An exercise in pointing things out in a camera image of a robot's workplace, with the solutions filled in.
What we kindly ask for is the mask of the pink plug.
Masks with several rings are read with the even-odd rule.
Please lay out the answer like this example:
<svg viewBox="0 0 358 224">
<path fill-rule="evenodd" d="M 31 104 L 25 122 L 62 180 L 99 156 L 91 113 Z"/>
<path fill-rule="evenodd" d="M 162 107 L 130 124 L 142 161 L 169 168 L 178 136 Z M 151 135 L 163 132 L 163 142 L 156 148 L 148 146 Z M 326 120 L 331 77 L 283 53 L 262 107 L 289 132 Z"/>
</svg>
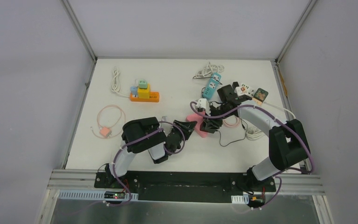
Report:
<svg viewBox="0 0 358 224">
<path fill-rule="evenodd" d="M 103 127 L 100 129 L 100 132 L 99 132 L 99 133 L 101 134 L 101 136 L 102 136 L 103 138 L 109 138 L 110 135 L 111 135 L 111 129 L 108 128 L 108 127 L 103 126 Z"/>
</svg>

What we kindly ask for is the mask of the pink triangular power strip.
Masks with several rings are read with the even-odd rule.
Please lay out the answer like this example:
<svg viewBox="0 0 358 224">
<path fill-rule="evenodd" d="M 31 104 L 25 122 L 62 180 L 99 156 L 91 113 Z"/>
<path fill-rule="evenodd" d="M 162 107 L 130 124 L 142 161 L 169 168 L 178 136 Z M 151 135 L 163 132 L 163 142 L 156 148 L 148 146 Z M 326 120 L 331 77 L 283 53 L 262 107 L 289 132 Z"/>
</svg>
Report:
<svg viewBox="0 0 358 224">
<path fill-rule="evenodd" d="M 202 131 L 200 128 L 201 128 L 201 124 L 203 122 L 203 117 L 196 114 L 196 113 L 193 113 L 193 114 L 190 114 L 186 117 L 186 121 L 187 122 L 193 122 L 193 121 L 196 121 L 197 124 L 194 128 L 195 132 L 201 137 L 201 138 L 206 138 L 208 136 L 208 133 L 207 132 L 204 132 Z"/>
</svg>

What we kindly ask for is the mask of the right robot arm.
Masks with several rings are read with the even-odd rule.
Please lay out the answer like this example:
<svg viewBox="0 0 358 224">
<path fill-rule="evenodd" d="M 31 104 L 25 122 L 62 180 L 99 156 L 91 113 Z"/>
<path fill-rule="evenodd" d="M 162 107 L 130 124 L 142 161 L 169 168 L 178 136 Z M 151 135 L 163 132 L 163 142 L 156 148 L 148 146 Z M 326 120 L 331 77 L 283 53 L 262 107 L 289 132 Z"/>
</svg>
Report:
<svg viewBox="0 0 358 224">
<path fill-rule="evenodd" d="M 258 89 L 247 93 L 237 82 L 217 90 L 220 102 L 213 106 L 206 98 L 191 104 L 191 108 L 202 116 L 200 130 L 214 133 L 222 126 L 223 120 L 235 116 L 253 124 L 268 137 L 268 156 L 250 167 L 242 181 L 238 183 L 251 191 L 258 191 L 268 184 L 273 176 L 293 165 L 309 159 L 310 150 L 302 123 L 297 119 L 281 121 L 271 112 L 261 107 L 267 92 Z"/>
</svg>

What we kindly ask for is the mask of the teal power strip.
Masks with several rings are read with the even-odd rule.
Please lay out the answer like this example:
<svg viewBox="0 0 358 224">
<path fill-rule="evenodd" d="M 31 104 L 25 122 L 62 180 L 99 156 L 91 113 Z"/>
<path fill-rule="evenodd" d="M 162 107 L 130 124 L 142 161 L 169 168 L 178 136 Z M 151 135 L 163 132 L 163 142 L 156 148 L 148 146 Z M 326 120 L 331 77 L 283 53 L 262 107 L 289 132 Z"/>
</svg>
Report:
<svg viewBox="0 0 358 224">
<path fill-rule="evenodd" d="M 210 100 L 213 97 L 214 93 L 216 92 L 218 85 L 221 84 L 220 80 L 221 80 L 221 75 L 217 72 L 213 73 L 210 77 L 207 86 L 205 87 L 205 89 L 201 94 L 202 97 L 207 100 Z"/>
</svg>

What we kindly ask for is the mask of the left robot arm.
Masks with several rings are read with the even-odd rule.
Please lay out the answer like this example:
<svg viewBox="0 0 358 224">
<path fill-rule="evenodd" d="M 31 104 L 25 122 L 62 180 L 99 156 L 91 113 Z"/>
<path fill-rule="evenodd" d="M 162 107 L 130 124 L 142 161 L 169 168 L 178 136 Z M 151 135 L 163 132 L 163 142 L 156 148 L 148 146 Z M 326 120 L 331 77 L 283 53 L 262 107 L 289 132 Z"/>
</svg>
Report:
<svg viewBox="0 0 358 224">
<path fill-rule="evenodd" d="M 123 125 L 122 143 L 113 161 L 105 167 L 106 183 L 113 189 L 123 185 L 124 176 L 135 156 L 148 151 L 155 164 L 166 161 L 184 149 L 196 121 L 172 123 L 156 117 L 131 120 Z"/>
</svg>

